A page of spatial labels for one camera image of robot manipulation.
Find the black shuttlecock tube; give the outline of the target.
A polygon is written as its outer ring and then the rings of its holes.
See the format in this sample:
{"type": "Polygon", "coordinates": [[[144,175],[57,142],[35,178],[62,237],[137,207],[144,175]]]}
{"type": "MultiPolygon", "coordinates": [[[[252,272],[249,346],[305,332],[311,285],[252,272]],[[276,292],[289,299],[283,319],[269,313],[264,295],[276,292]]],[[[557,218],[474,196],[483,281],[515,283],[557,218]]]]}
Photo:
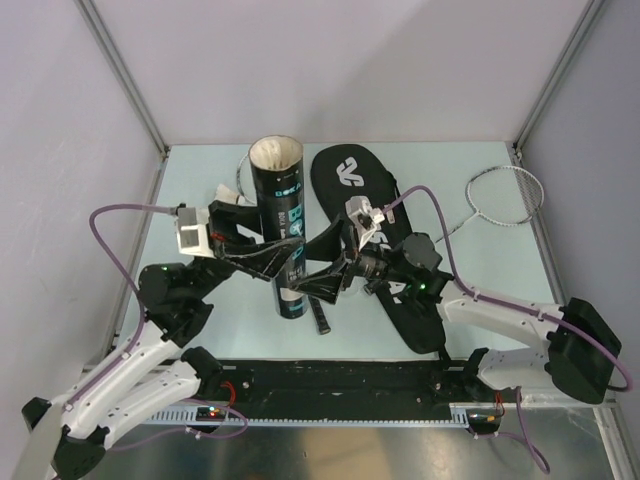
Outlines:
{"type": "MultiPolygon", "coordinates": [[[[284,135],[263,137],[248,150],[266,241],[306,239],[303,155],[303,145],[284,135]]],[[[305,275],[305,246],[300,245],[273,280],[277,312],[285,319],[297,319],[306,312],[306,296],[291,288],[305,275]]]]}

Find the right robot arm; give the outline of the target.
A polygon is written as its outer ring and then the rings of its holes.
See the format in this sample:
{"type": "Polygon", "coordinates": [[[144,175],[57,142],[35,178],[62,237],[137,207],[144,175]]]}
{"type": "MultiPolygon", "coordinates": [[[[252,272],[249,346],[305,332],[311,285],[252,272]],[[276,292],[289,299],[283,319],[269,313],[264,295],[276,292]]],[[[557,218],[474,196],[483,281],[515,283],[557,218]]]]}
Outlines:
{"type": "Polygon", "coordinates": [[[540,304],[463,285],[442,271],[441,256],[425,233],[411,233],[392,248],[371,243],[364,217],[337,217],[308,242],[307,256],[327,268],[294,282],[295,291],[333,304],[355,277],[375,285],[397,282],[400,302],[436,331],[435,345],[445,342],[444,325],[465,324],[522,343],[498,351],[478,348],[465,364],[464,393],[476,401],[496,390],[547,388],[596,405],[610,390],[621,342],[595,307],[573,298],[566,305],[540,304]]]}

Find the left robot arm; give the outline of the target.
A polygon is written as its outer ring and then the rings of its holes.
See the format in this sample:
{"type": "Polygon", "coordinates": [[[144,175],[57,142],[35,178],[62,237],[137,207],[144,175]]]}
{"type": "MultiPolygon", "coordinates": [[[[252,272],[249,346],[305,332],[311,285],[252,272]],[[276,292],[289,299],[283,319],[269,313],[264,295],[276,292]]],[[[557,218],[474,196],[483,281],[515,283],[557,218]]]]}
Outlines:
{"type": "Polygon", "coordinates": [[[136,205],[172,216],[188,264],[153,264],[129,283],[139,308],[133,334],[65,393],[34,397],[22,408],[30,438],[12,476],[80,479],[126,433],[180,401],[207,401],[223,384],[223,367],[203,347],[190,347],[213,310],[204,299],[241,271],[274,279],[304,240],[300,236],[257,242],[257,208],[215,201],[205,209],[136,205]]]}

